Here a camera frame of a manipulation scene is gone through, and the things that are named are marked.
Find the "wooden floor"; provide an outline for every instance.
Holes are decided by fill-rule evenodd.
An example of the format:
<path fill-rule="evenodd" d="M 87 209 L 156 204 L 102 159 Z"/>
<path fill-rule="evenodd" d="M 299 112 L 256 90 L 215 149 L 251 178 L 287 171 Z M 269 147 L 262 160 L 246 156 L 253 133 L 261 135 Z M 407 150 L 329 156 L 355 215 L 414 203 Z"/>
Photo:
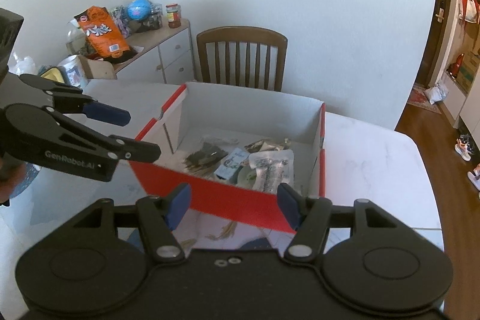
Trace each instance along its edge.
<path fill-rule="evenodd" d="M 480 319 L 480 199 L 467 178 L 474 164 L 454 151 L 458 133 L 443 114 L 407 105 L 396 130 L 417 144 L 435 194 L 454 268 L 445 312 L 452 320 Z"/>

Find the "blue globe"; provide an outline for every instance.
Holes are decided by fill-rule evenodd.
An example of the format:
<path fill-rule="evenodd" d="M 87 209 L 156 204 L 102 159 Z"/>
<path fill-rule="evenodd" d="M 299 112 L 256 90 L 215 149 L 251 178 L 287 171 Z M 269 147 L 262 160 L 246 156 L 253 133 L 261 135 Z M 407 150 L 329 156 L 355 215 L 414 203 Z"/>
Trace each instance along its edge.
<path fill-rule="evenodd" d="M 141 21 L 152 13 L 152 5 L 148 0 L 136 0 L 127 7 L 127 14 L 135 21 Z"/>

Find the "orange snack bag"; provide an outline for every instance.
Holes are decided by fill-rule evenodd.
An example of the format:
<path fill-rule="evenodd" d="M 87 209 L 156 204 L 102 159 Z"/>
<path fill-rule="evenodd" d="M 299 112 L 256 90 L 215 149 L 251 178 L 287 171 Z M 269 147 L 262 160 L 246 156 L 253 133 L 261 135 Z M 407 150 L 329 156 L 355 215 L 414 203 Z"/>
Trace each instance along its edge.
<path fill-rule="evenodd" d="M 88 41 L 104 60 L 123 63 L 136 55 L 104 7 L 92 6 L 75 16 Z"/>

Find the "blue gripper pad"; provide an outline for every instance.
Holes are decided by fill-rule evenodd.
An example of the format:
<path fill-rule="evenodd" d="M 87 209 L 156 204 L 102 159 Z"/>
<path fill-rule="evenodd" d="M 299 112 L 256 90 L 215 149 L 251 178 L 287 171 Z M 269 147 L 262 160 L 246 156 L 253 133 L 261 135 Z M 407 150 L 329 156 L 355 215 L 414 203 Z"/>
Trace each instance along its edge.
<path fill-rule="evenodd" d="M 286 183 L 281 183 L 277 188 L 277 205 L 285 216 L 290 227 L 297 231 L 303 216 L 300 212 L 302 197 Z"/>
<path fill-rule="evenodd" d="M 180 183 L 165 200 L 169 203 L 165 215 L 165 223 L 170 231 L 178 227 L 191 203 L 191 187 L 188 183 Z"/>
<path fill-rule="evenodd" d="M 83 106 L 83 114 L 92 120 L 124 127 L 130 122 L 130 113 L 104 103 L 93 101 Z"/>

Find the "chair backrest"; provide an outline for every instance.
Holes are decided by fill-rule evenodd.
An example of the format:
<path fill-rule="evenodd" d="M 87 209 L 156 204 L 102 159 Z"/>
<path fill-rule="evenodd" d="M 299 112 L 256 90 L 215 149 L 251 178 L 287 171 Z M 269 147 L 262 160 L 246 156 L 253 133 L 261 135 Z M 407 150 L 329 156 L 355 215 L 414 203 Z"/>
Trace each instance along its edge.
<path fill-rule="evenodd" d="M 287 53 L 287 38 L 276 31 L 271 31 L 264 28 L 256 28 L 252 26 L 225 26 L 221 28 L 213 28 L 204 31 L 197 35 L 198 57 L 200 59 L 200 69 L 202 71 L 203 82 L 211 83 L 210 67 L 208 65 L 207 44 L 214 43 L 214 57 L 215 57 L 215 78 L 216 83 L 221 83 L 220 69 L 223 65 L 220 64 L 220 55 L 218 43 L 225 43 L 225 83 L 241 85 L 241 49 L 240 43 L 246 43 L 245 50 L 245 87 L 250 87 L 250 60 L 251 60 L 251 43 L 256 44 L 255 54 L 255 74 L 254 86 L 255 88 L 264 88 L 268 90 L 269 76 L 270 76 L 270 57 L 272 47 L 277 48 L 277 61 L 274 72 L 274 90 L 282 90 L 283 72 L 285 69 L 285 56 Z M 235 43 L 235 69 L 234 80 L 230 82 L 230 43 Z M 265 76 L 263 86 L 260 86 L 260 63 L 261 63 L 261 45 L 266 45 L 265 56 Z"/>

